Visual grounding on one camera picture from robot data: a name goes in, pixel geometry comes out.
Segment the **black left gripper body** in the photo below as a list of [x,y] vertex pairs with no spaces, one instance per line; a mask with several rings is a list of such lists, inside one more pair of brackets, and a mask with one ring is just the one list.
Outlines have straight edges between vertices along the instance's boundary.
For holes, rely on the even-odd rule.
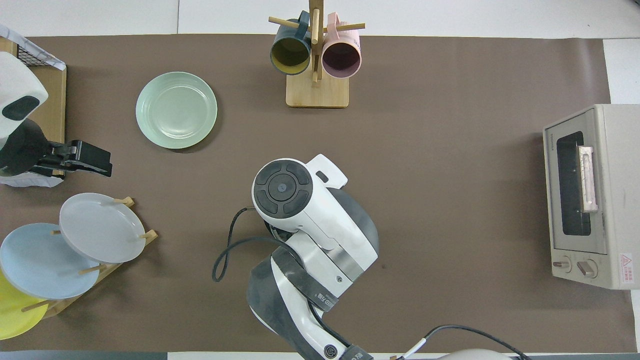
[[82,165],[73,165],[64,159],[71,154],[72,147],[70,142],[49,141],[37,123],[25,119],[1,148],[0,175],[13,177],[26,173],[53,177],[54,170],[83,170]]

